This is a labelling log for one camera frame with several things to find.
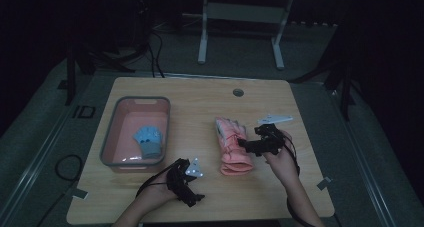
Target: small white tag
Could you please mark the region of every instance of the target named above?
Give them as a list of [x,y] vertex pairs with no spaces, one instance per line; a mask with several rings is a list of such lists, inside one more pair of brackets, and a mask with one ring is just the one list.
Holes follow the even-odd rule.
[[274,124],[290,120],[293,120],[291,115],[267,115],[265,118],[258,120],[258,124]]
[[193,177],[202,177],[203,176],[202,171],[200,171],[199,160],[197,158],[195,158],[190,163],[190,166],[186,170],[186,175],[193,176]]

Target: person's right hand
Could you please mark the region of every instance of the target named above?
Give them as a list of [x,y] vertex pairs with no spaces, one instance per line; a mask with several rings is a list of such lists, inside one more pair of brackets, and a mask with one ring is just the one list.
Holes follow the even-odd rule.
[[[286,135],[290,140],[292,137],[285,131],[280,130]],[[286,140],[285,144],[289,149],[293,149],[293,146],[290,140]],[[266,162],[271,166],[272,171],[275,176],[281,181],[281,183],[286,187],[288,184],[293,182],[294,180],[298,180],[298,173],[295,162],[293,158],[290,156],[289,151],[286,148],[281,148],[280,152],[277,155],[273,155],[269,152],[262,154]]]

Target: person's left hand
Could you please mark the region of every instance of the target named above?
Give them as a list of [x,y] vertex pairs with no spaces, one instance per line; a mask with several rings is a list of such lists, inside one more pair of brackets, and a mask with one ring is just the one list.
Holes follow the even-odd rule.
[[149,212],[159,208],[168,201],[177,198],[177,195],[172,190],[168,189],[166,184],[167,173],[168,171],[159,175],[136,197],[136,199],[141,199],[146,205],[148,205],[150,209],[148,210]]

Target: rubber glove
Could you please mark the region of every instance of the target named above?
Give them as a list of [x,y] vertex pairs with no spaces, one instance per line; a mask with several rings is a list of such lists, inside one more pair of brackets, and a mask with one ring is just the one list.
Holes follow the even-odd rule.
[[243,175],[253,169],[250,156],[240,147],[237,138],[247,139],[246,128],[226,118],[217,117],[216,127],[221,146],[221,173],[224,175]]

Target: black cable on floor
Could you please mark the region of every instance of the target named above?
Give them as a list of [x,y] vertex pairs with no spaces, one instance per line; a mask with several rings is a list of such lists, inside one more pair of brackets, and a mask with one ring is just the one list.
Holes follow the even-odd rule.
[[[59,171],[59,167],[60,167],[60,164],[64,161],[64,160],[66,160],[66,159],[68,159],[68,158],[75,158],[75,159],[77,159],[78,160],[78,172],[72,177],[72,178],[68,178],[68,177],[66,177],[66,176],[64,176],[64,175],[62,175],[61,173],[60,173],[60,171]],[[60,160],[58,160],[57,162],[56,162],[56,165],[55,165],[55,173],[56,173],[56,175],[59,177],[59,178],[61,178],[61,179],[63,179],[63,180],[66,180],[66,181],[71,181],[71,183],[69,184],[69,186],[68,186],[68,188],[66,189],[66,191],[64,191],[54,202],[53,202],[53,204],[49,207],[49,209],[46,211],[46,213],[43,215],[43,217],[41,218],[41,220],[38,222],[38,224],[37,224],[37,227],[39,227],[39,226],[41,226],[42,224],[43,224],[43,222],[44,222],[44,220],[47,218],[47,216],[51,213],[51,211],[54,209],[54,207],[59,203],[59,201],[66,195],[66,193],[71,189],[71,188],[73,188],[73,186],[74,186],[74,184],[80,179],[80,177],[81,177],[81,173],[82,173],[82,168],[83,168],[83,163],[82,163],[82,159],[81,159],[81,157],[79,157],[78,155],[74,155],[74,154],[70,154],[70,155],[67,155],[67,156],[65,156],[65,157],[63,157],[63,158],[61,158]]]

